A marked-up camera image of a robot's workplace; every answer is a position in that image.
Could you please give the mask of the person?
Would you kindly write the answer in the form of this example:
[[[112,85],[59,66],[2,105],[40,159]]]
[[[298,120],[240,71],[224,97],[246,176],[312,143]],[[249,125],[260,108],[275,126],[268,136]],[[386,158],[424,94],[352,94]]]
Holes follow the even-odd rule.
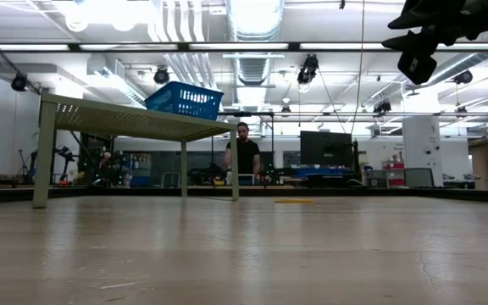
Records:
[[[239,122],[236,126],[236,145],[238,172],[240,175],[253,175],[255,182],[260,180],[261,158],[258,144],[249,137],[249,126]]]

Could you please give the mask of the blue storage cabinet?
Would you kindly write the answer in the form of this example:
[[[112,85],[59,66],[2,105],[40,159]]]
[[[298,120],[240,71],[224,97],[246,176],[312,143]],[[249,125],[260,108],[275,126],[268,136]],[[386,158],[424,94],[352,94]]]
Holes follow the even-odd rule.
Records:
[[[132,187],[149,186],[151,184],[151,158],[148,153],[132,153],[130,155]]]

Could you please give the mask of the red storage drawers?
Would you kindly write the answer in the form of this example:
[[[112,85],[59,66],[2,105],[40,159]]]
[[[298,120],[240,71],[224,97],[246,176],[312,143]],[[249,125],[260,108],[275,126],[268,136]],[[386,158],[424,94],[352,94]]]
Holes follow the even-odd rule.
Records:
[[[404,162],[383,161],[382,169],[385,171],[388,186],[405,186]]]

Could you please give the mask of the black ceiling light rail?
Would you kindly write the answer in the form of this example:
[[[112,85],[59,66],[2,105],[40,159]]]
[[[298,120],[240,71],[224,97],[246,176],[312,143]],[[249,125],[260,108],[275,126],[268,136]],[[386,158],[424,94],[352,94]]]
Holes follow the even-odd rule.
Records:
[[[0,43],[2,53],[388,53],[379,42]]]

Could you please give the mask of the black monitor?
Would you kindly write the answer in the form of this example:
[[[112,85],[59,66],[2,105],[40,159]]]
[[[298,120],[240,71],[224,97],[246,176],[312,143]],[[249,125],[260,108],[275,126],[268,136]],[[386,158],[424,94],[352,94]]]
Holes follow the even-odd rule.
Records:
[[[302,131],[300,133],[301,164],[321,166],[353,166],[352,136],[347,133]]]

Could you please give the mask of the white square column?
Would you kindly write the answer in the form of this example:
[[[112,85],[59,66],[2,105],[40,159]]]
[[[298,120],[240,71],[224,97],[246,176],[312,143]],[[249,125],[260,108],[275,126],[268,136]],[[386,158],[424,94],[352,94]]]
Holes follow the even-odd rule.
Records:
[[[444,186],[439,118],[413,116],[402,121],[405,169],[430,169],[433,186]]]

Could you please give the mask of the black aluminium table frame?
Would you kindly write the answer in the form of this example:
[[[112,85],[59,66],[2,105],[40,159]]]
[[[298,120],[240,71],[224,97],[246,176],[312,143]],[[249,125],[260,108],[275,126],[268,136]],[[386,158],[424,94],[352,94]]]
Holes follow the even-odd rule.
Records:
[[[239,190],[241,197],[430,197],[471,202],[488,202],[488,191],[446,188],[408,188],[408,189],[374,189],[374,188],[263,188],[251,187]],[[179,189],[157,188],[98,188],[98,187],[64,187],[48,191],[48,197],[178,197]],[[33,191],[28,188],[0,189],[0,203],[23,202],[33,199]]]

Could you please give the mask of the green perforated metal shelf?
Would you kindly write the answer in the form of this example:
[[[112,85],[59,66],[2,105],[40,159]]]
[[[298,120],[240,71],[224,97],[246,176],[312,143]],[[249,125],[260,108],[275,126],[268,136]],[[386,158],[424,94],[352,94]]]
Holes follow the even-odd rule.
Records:
[[[195,117],[120,106],[112,103],[42,93],[32,207],[47,206],[56,130],[128,136],[180,143],[180,194],[188,190],[187,143],[228,133],[232,148],[232,199],[239,199],[237,132],[231,124]]]

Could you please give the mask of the blue plastic basket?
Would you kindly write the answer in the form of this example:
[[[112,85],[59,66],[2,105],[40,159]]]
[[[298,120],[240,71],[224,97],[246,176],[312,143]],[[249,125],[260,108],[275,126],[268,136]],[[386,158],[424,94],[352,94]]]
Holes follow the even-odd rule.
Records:
[[[145,100],[148,110],[216,120],[224,93],[170,81]]]

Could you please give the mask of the silver air duct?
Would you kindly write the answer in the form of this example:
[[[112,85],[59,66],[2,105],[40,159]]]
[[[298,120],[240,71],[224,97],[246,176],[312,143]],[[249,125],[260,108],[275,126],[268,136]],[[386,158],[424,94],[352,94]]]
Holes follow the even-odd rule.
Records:
[[[230,39],[273,42],[280,34],[285,0],[225,0]],[[269,76],[270,58],[239,58],[234,66],[244,86],[261,86]]]

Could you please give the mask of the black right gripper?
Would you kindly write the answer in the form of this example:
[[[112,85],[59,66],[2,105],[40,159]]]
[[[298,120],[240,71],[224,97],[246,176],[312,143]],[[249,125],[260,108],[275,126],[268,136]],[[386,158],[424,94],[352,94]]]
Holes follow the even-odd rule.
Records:
[[[462,37],[474,41],[488,31],[488,0],[405,0],[400,15],[387,27],[408,31],[381,44],[402,53],[397,68],[421,85],[437,67],[432,54],[439,45],[450,47]]]

